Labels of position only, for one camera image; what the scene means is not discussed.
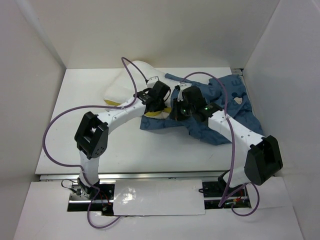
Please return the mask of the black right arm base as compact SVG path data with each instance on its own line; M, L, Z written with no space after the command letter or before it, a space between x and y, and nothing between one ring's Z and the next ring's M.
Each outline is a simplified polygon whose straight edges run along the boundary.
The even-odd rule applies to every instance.
M224 190L225 186L218 180L203 181L202 187L198 190L198 192L204 197L204 209L230 209L232 206L234 208L250 209L252 207L246 187L234 193L221 206L219 206L219 202L222 199Z

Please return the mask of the white pillow yellow trim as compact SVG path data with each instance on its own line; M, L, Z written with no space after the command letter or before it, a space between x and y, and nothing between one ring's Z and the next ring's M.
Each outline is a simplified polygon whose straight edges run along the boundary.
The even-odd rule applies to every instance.
M126 69L122 69L119 74L107 84L103 100L109 106L118 106L123 104L134 96L135 90L132 81L135 82L137 91L151 88L156 81L161 81L168 85L171 89L174 82L165 78L165 73L155 69L150 64L135 60L132 64L128 64L132 77L129 76Z

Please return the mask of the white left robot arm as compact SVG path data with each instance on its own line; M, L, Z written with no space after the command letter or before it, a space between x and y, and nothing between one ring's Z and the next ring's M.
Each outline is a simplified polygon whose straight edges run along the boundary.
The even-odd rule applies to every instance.
M80 192L86 199L92 200L99 193L99 159L107 149L109 134L134 118L164 110L170 91L167 84L158 80L119 106L99 114L89 111L82 117L74 139L80 153Z

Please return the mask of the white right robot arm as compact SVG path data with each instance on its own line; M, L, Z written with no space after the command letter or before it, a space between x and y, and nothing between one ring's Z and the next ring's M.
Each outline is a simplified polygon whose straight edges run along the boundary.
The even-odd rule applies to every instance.
M179 84L175 89L178 95L172 100L170 118L176 121L193 119L232 144L233 165L220 176L220 194L230 196L236 187L247 183L260 186L283 168L275 137L256 133L225 113L216 103L207 103L197 86Z

